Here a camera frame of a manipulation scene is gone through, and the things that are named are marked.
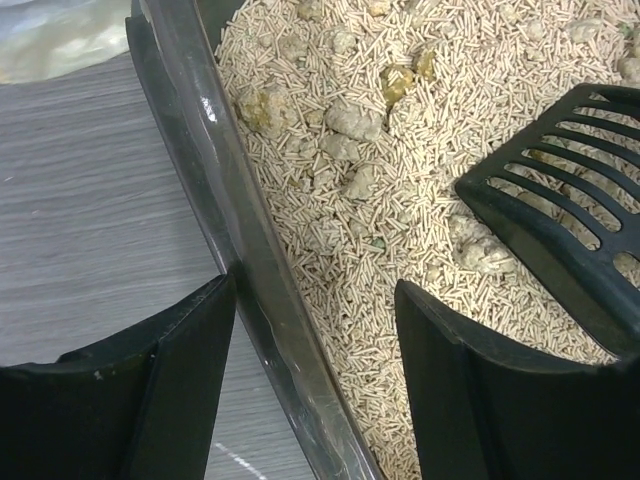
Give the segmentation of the dark translucent litter box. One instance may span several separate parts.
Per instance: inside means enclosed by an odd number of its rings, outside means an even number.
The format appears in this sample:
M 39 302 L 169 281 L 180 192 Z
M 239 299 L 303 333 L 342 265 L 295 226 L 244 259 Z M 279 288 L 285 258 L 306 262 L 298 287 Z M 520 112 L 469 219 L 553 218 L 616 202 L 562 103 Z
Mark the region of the dark translucent litter box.
M 456 175 L 580 80 L 639 82 L 633 1 L 175 1 L 241 137 L 382 475 L 420 473 L 392 323 L 399 278 L 546 353 L 612 356 L 455 196 Z

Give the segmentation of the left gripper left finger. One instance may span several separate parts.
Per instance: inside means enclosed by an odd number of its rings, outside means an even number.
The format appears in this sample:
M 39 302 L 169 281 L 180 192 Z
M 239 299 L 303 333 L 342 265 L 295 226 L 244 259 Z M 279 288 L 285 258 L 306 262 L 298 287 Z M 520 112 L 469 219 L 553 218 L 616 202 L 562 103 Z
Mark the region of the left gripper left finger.
M 1 370 L 5 479 L 201 479 L 236 309 L 229 275 L 47 364 Z

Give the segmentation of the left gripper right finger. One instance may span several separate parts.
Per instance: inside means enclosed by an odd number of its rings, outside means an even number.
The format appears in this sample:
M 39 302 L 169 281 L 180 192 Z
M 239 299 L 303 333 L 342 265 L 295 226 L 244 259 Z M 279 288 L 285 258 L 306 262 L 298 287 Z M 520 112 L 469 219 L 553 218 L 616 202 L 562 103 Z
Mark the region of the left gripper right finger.
M 401 280 L 395 320 L 426 479 L 635 479 L 639 359 L 586 365 Z

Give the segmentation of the black slotted litter scoop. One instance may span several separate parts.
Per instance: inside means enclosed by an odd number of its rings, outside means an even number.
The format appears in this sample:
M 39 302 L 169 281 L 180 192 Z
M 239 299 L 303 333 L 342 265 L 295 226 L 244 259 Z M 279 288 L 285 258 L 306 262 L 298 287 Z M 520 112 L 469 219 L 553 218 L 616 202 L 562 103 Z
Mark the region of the black slotted litter scoop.
M 539 119 L 465 173 L 456 182 L 455 191 L 601 347 L 617 356 L 636 354 L 639 351 L 639 292 L 615 268 L 614 257 L 621 253 L 639 255 L 638 214 L 627 211 L 612 195 L 577 175 L 525 154 L 530 149 L 538 149 L 588 167 L 637 198 L 639 187 L 626 174 L 581 153 L 543 142 L 544 136 L 555 135 L 638 165 L 638 154 L 620 144 L 560 128 L 560 122 L 573 121 L 638 139 L 638 128 L 579 114 L 576 111 L 579 107 L 638 119 L 639 92 L 618 86 L 576 86 Z M 511 171 L 513 165 L 547 174 L 590 195 L 620 222 L 620 229 L 608 230 L 559 191 Z M 596 237 L 598 247 L 589 249 L 559 222 L 492 186 L 495 179 L 522 187 L 571 214 Z

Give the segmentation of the bin with plastic liner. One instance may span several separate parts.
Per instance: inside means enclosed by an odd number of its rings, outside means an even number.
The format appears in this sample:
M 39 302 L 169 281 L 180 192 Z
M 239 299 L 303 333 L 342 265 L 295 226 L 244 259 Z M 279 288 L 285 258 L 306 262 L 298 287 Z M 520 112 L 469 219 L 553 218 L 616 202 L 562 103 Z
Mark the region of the bin with plastic liner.
M 122 0 L 3 1 L 1 82 L 49 80 L 126 52 L 130 12 Z

